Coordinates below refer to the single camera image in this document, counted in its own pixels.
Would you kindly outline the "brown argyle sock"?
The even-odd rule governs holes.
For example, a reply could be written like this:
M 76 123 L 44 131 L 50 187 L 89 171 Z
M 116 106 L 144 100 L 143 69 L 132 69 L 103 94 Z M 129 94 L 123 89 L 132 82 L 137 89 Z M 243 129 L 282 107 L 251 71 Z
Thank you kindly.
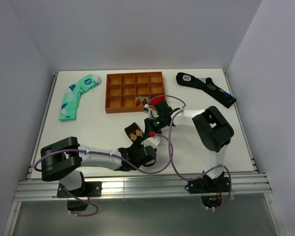
M 144 140 L 144 132 L 141 130 L 141 128 L 138 126 L 137 123 L 132 123 L 128 127 L 124 128 L 124 131 L 127 135 L 127 137 L 131 140 L 131 142 L 140 141 L 142 142 Z

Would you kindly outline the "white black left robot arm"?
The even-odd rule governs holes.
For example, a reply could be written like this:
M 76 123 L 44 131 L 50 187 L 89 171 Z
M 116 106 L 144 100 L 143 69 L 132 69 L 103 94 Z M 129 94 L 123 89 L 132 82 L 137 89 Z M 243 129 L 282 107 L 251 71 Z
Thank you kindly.
M 79 167 L 105 168 L 129 172 L 156 162 L 156 146 L 133 143 L 130 147 L 115 150 L 90 148 L 78 143 L 76 137 L 68 137 L 41 149 L 41 159 L 35 170 L 41 172 L 45 182 L 58 181 L 74 196 L 85 193 L 86 184 Z

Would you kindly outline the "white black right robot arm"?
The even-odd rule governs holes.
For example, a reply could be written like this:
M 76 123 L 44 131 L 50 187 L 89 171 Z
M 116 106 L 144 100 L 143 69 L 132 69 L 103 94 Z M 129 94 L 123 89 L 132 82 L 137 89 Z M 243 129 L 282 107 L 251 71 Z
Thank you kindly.
M 154 105 L 157 116 L 153 116 L 152 108 L 145 105 L 144 111 L 148 118 L 144 120 L 144 137 L 149 139 L 150 133 L 154 132 L 160 136 L 162 129 L 169 128 L 168 150 L 170 160 L 173 161 L 174 149 L 171 142 L 172 129 L 174 126 L 188 126 L 194 128 L 209 154 L 205 161 L 203 175 L 204 189 L 212 192 L 219 185 L 226 167 L 224 166 L 225 152 L 228 144 L 234 136 L 234 130 L 224 116 L 215 106 L 204 110 L 186 110 L 185 104 L 182 108 L 172 109 L 166 100 L 161 100 Z

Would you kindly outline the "rolled red sock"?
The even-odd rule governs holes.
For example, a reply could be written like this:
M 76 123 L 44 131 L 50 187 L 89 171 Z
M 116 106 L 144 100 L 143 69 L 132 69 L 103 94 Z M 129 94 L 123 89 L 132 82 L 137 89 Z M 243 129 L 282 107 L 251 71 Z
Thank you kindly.
M 151 101 L 151 105 L 155 105 L 157 103 L 159 103 L 160 101 L 163 101 L 165 100 L 165 97 L 164 96 L 160 96 L 160 97 L 154 97 Z

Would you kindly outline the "rolled orange green argyle sock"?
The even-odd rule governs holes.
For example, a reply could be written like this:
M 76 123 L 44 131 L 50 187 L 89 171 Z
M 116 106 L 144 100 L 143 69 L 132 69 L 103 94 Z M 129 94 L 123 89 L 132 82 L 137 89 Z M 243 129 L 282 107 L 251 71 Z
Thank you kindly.
M 144 106 L 148 103 L 148 96 L 136 96 L 136 106 Z

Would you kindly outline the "wooden compartment tray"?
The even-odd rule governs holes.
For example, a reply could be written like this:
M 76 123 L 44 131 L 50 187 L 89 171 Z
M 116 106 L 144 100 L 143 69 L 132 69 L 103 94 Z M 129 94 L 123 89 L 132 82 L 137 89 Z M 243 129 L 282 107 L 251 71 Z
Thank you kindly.
M 136 106 L 136 96 L 164 96 L 162 72 L 126 72 L 107 74 L 105 111 L 112 113 L 142 112 L 144 106 Z

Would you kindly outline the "black blue sports sock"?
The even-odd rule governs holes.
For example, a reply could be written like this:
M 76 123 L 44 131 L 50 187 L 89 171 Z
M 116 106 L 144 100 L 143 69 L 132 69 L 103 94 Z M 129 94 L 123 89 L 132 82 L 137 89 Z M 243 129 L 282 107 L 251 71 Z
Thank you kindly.
M 235 97 L 217 86 L 210 77 L 196 78 L 193 75 L 179 72 L 176 75 L 176 82 L 183 87 L 202 90 L 226 108 L 230 108 L 236 102 Z

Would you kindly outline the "mint green patterned sock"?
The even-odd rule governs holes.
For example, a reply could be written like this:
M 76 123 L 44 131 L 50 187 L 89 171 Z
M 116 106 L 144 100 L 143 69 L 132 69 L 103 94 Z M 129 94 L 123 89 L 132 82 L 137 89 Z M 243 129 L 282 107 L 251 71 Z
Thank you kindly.
M 89 74 L 70 85 L 63 96 L 59 121 L 76 120 L 81 95 L 99 86 L 101 82 L 101 77 Z

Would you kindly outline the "aluminium table edge rail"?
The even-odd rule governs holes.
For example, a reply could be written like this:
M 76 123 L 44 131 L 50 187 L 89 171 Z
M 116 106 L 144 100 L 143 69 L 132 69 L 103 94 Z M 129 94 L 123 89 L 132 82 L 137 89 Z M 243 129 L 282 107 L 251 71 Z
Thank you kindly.
M 185 189 L 186 181 L 174 175 L 141 177 L 86 178 L 86 181 L 102 182 L 100 199 L 191 197 Z M 18 183 L 13 200 L 50 201 L 58 200 L 57 182 L 27 180 Z M 233 194 L 271 193 L 266 174 L 232 175 Z

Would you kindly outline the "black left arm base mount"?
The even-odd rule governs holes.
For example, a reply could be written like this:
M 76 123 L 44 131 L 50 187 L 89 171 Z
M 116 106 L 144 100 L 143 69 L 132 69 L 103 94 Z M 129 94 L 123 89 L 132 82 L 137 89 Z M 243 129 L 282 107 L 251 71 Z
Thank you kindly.
M 93 204 L 91 197 L 100 197 L 102 190 L 102 182 L 87 181 L 82 184 L 82 187 L 76 190 L 67 190 L 63 184 L 59 184 L 56 197 L 59 199 L 67 199 L 67 209 L 69 213 L 80 217 L 93 216 L 98 213 L 99 208 Z M 81 214 L 88 206 L 95 208 L 95 212 Z

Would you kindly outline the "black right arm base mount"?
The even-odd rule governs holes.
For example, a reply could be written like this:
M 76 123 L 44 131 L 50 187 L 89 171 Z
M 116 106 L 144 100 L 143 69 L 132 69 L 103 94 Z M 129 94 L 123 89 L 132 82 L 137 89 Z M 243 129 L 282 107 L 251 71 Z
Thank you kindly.
M 217 208 L 222 205 L 222 194 L 230 191 L 230 179 L 224 176 L 224 173 L 218 178 L 211 179 L 207 175 L 197 180 L 188 181 L 184 189 L 190 194 L 209 194 L 209 196 L 201 196 L 202 204 L 208 208 Z

